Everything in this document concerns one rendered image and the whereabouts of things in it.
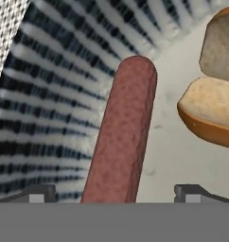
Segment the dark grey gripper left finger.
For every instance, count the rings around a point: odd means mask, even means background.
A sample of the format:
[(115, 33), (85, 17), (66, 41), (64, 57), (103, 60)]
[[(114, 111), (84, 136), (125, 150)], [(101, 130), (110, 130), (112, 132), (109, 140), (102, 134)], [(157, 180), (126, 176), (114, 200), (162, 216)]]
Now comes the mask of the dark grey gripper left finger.
[(56, 186), (54, 184), (38, 184), (29, 186), (21, 193), (0, 199), (0, 203), (48, 203), (55, 201)]

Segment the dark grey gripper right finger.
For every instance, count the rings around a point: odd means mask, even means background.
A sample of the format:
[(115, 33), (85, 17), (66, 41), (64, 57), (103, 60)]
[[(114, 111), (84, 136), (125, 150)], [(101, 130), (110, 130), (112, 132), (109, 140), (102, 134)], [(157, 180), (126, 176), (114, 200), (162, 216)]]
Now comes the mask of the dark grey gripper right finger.
[(228, 198), (211, 194), (198, 184), (175, 184), (174, 193), (174, 201), (178, 203), (229, 203)]

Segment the reddish brown sausage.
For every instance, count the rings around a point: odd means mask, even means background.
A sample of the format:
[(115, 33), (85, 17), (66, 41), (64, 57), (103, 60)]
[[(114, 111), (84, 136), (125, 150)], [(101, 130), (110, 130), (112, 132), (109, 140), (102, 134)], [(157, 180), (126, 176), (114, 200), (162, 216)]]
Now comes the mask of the reddish brown sausage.
[(123, 60), (102, 120), (83, 203), (134, 202), (146, 151), (157, 74), (142, 56)]

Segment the white bowl with black stripes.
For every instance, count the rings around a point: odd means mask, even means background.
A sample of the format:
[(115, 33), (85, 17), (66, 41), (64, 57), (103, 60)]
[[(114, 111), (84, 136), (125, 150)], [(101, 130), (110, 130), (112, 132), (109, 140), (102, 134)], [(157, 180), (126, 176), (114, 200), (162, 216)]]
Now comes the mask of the white bowl with black stripes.
[(120, 62), (150, 58), (158, 88), (138, 198), (177, 183), (229, 198), (229, 149), (206, 143), (176, 104), (201, 70), (208, 20), (229, 0), (0, 0), (0, 199), (53, 183), (77, 202)]

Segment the split hot dog bun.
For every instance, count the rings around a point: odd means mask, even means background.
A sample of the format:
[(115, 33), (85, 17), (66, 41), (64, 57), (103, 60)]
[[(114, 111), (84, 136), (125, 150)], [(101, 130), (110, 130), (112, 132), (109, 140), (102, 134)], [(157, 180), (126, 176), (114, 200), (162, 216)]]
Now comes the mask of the split hot dog bun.
[(200, 67), (203, 76), (185, 90), (177, 103), (178, 114), (199, 138), (229, 147), (229, 7), (206, 26)]

